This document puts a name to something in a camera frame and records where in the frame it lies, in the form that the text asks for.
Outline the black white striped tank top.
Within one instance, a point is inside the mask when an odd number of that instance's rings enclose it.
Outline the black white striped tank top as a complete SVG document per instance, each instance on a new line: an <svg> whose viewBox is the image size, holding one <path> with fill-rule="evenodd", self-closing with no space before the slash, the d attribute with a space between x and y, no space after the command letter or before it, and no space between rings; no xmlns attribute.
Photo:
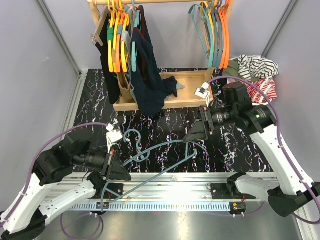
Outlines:
<svg viewBox="0 0 320 240"><path fill-rule="evenodd" d="M279 65L261 55L242 54L237 59L238 74L242 79L268 79L279 74Z"/></svg>

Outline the yellow hanger left group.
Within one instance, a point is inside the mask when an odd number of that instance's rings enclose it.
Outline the yellow hanger left group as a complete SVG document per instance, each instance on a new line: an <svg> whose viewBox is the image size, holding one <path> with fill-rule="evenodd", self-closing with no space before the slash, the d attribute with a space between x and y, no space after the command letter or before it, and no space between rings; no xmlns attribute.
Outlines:
<svg viewBox="0 0 320 240"><path fill-rule="evenodd" d="M117 31L120 20L120 7L119 2L117 0L108 0L107 6L110 12L110 20L107 29L108 67L111 73L117 73L116 46Z"/></svg>

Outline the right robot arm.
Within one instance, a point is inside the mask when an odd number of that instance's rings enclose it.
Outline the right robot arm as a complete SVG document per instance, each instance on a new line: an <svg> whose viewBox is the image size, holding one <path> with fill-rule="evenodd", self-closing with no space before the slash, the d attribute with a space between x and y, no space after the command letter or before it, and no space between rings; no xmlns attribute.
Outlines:
<svg viewBox="0 0 320 240"><path fill-rule="evenodd" d="M226 180L225 193L233 199L249 195L261 199L281 217L287 217L320 195L320 184L301 168L282 138L279 122L266 105L252 104L247 88L240 82L223 87L226 106L201 106L194 126L183 138L185 143L211 140L215 129L236 123L249 134L270 164L278 180L267 182L245 172Z"/></svg>

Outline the wooden clothes rack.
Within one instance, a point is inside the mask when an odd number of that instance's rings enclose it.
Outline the wooden clothes rack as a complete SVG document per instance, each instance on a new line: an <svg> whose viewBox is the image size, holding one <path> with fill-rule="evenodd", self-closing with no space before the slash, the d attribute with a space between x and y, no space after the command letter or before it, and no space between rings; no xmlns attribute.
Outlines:
<svg viewBox="0 0 320 240"><path fill-rule="evenodd" d="M95 32L90 37L93 41L102 44L100 33L103 27L103 23L109 13L108 6L112 6L113 3L109 0L89 0L88 5L92 14L92 18L95 24ZM189 108L199 107L208 104L213 99L212 91L209 85L206 83L209 81L213 74L214 69L200 71L178 71L178 72L163 72L161 77L174 76L185 88L180 90L178 97L169 96L164 102L165 109L172 108Z"/></svg>

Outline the red striped tank top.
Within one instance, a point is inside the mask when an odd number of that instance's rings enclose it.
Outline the red striped tank top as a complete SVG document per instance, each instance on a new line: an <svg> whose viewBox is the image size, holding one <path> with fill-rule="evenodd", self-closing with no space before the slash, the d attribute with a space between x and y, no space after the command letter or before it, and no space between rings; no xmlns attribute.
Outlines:
<svg viewBox="0 0 320 240"><path fill-rule="evenodd" d="M269 78L261 78L260 80L252 83L254 86L259 88L267 98L272 101L276 99L276 84L272 77ZM248 95L251 98L253 105L266 105L268 104L267 99L254 87L250 86L249 84L245 83L245 86L248 91Z"/></svg>

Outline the tan garment on rack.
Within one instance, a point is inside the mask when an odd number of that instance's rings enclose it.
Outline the tan garment on rack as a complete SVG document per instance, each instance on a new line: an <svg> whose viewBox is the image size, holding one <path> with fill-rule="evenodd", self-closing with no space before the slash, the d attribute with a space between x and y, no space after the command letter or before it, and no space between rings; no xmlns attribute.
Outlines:
<svg viewBox="0 0 320 240"><path fill-rule="evenodd" d="M117 75L118 86L120 89L120 94L124 101L126 102L136 102L136 96L134 93L134 87L128 81L127 76L124 72L119 72Z"/></svg>

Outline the aluminium rail base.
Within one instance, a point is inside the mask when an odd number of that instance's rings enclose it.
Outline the aluminium rail base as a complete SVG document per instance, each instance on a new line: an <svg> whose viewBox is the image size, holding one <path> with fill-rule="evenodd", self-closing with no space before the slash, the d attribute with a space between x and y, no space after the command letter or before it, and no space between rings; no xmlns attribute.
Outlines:
<svg viewBox="0 0 320 240"><path fill-rule="evenodd" d="M40 204L51 218L84 212L235 212L266 202L280 186L273 172L134 173L130 181L99 180L74 173L58 183Z"/></svg>

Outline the teal hanger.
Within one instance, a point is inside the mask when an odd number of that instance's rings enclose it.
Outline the teal hanger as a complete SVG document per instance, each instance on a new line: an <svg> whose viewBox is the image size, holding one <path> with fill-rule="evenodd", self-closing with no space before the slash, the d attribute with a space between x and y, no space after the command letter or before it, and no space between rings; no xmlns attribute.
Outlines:
<svg viewBox="0 0 320 240"><path fill-rule="evenodd" d="M188 14L191 16L193 25L200 39L200 43L202 45L205 57L208 60L207 66L211 68L214 66L214 53L213 53L213 56L209 57L209 59L207 58L207 55L205 53L205 38L204 38L204 31L203 31L203 25L202 25L202 18L201 18L199 7L200 7L200 3L193 4L189 9Z"/></svg>

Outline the olive green shirt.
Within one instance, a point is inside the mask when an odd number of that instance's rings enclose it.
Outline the olive green shirt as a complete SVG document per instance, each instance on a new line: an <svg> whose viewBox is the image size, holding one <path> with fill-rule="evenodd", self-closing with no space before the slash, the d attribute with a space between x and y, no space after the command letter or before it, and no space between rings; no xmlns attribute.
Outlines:
<svg viewBox="0 0 320 240"><path fill-rule="evenodd" d="M239 77L239 63L237 59L230 60L228 67L223 69L223 76Z"/></svg>

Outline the black marble mat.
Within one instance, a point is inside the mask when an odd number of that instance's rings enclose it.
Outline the black marble mat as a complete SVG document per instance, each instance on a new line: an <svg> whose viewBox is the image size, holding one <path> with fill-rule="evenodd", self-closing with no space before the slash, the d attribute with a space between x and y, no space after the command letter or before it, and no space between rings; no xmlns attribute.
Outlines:
<svg viewBox="0 0 320 240"><path fill-rule="evenodd" d="M91 147L105 148L106 130L100 123L113 125L122 132L134 129L140 132L140 149L145 150L170 140L181 140L193 127L198 110L192 108L164 109L154 117L147 117L139 111L116 112L110 104L106 81L101 69L90 69L84 83L74 124L94 123ZM137 135L132 133L129 140L118 143L120 156L127 160L137 154ZM200 141L206 152L197 150L197 155L179 165L176 173L231 173L231 172L271 172L272 167L252 142L246 131L234 123L218 127L212 141ZM168 153L167 166L172 166L178 157L185 156L185 144L175 144ZM159 166L146 169L146 162L133 168L131 173L157 173Z"/></svg>

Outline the blue grey hanger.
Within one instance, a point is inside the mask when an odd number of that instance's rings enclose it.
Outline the blue grey hanger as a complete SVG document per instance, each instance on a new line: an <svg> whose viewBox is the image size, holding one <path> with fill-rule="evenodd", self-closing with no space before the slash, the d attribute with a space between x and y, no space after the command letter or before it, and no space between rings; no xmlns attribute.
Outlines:
<svg viewBox="0 0 320 240"><path fill-rule="evenodd" d="M140 167L144 162L146 162L146 169L148 170L150 166L153 165L158 165L159 166L159 171L157 172L156 175L153 177L147 179L146 181L142 182L138 186L134 187L132 190L128 191L127 193L120 195L118 193L115 193L114 191L111 191L109 188L109 185L112 183L111 180L108 180L106 184L104 185L102 189L102 195L104 195L106 192L110 194L114 194L116 198L114 199L109 199L107 200L107 204L113 204L121 199L123 199L125 196L133 193L134 191L138 190L139 188L145 186L147 183L155 180L156 178L160 177L161 175L171 171L175 170L180 166L181 164L187 162L190 159L193 159L197 156L198 149L201 149L204 153L207 151L206 147L203 145L190 141L190 142L184 142L181 139L176 139L176 140L170 140L170 141L165 141L162 143L159 143L157 145L151 146L149 148L146 148L145 150L142 150L140 148L141 145L141 133L136 130L136 129L129 129L127 130L124 135L123 135L123 141L127 142L129 140L129 135L130 134L136 134L136 151L137 154L132 156L131 158L128 158L123 162L123 166L125 168L133 168L134 166ZM184 157L178 156L178 161L175 161L173 165L168 166L166 165L166 162L169 159L168 153L170 152L170 149L172 148L173 145L179 145L179 144L185 144L185 153Z"/></svg>

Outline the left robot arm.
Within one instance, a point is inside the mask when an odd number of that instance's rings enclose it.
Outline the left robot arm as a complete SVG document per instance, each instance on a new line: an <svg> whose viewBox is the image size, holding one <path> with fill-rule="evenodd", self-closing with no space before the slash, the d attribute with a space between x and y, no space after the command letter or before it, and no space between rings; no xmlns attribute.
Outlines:
<svg viewBox="0 0 320 240"><path fill-rule="evenodd" d="M71 207L86 199L101 199L107 195L108 180L130 181L131 176L120 160L117 146L106 150L91 150L92 136L75 131L36 159L22 201L15 200L0 215L4 232L2 240L33 240L46 226ZM50 191L73 172L74 166L86 165L94 171L76 187L45 202Z"/></svg>

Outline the black garment on rack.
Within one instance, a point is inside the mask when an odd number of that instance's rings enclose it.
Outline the black garment on rack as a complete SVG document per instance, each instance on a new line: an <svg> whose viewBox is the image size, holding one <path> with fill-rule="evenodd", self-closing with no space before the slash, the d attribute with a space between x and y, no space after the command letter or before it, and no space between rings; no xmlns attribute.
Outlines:
<svg viewBox="0 0 320 240"><path fill-rule="evenodd" d="M108 33L108 24L110 16L108 15L103 24L100 39L102 40L103 46L98 42L95 44L96 48L100 52L100 62L103 70L103 75L105 78L106 87L109 95L110 104L115 104L120 97L120 88L117 78L109 70L108 64L108 43L107 43L107 33Z"/></svg>

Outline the navy garment on rack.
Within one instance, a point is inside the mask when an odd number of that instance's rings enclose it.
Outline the navy garment on rack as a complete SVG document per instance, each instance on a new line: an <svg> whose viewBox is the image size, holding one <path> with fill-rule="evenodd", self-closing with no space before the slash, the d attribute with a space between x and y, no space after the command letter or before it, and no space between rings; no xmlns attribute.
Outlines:
<svg viewBox="0 0 320 240"><path fill-rule="evenodd" d="M144 7L140 11L140 26L133 29L131 43L137 50L136 71L131 74L131 83L139 110L148 117L153 117L165 106L165 99L178 96L174 76L162 79L158 70L154 48L145 18Z"/></svg>

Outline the orange empty hanger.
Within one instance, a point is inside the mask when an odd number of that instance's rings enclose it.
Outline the orange empty hanger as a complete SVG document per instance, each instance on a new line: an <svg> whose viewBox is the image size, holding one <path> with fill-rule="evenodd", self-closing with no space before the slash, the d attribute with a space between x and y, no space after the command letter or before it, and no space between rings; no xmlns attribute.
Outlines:
<svg viewBox="0 0 320 240"><path fill-rule="evenodd" d="M231 1L226 0L225 4L221 6L218 10L218 16L222 25L222 39L223 39L223 50L222 57L220 61L219 69L226 69L229 65L230 60L230 34L229 34L229 25L227 18L227 11Z"/></svg>

